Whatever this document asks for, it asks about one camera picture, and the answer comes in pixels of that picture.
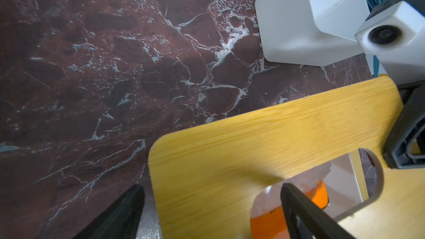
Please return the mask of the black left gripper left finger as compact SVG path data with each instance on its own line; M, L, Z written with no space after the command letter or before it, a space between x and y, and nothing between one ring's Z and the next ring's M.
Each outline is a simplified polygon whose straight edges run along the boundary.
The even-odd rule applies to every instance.
M144 205L144 188L135 184L79 232L75 238L135 239Z

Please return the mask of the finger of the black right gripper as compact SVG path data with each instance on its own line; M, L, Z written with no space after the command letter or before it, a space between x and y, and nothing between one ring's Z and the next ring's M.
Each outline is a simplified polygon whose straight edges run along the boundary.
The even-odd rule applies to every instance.
M425 167L425 86L398 87L404 108L384 144L383 157L390 168Z

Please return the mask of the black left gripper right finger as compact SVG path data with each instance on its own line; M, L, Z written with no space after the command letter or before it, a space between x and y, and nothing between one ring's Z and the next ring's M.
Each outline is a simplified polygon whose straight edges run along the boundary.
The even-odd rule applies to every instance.
M291 239L353 238L295 185L283 184L280 197Z

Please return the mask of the yellow wooden box lid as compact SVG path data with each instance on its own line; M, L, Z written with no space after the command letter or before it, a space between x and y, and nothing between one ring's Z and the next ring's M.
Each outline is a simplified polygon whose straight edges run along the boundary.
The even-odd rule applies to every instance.
M148 167L163 238L247 239L261 191L360 148L384 182L340 225L358 239L424 238L425 171L383 158L403 108L379 77L161 137Z

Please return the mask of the white plastic tissue box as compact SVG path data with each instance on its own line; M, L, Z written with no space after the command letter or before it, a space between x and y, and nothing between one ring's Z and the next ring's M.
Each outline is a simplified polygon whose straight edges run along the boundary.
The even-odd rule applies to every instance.
M366 149L358 149L331 161L324 183L329 204L324 211L337 220L373 197L381 177Z

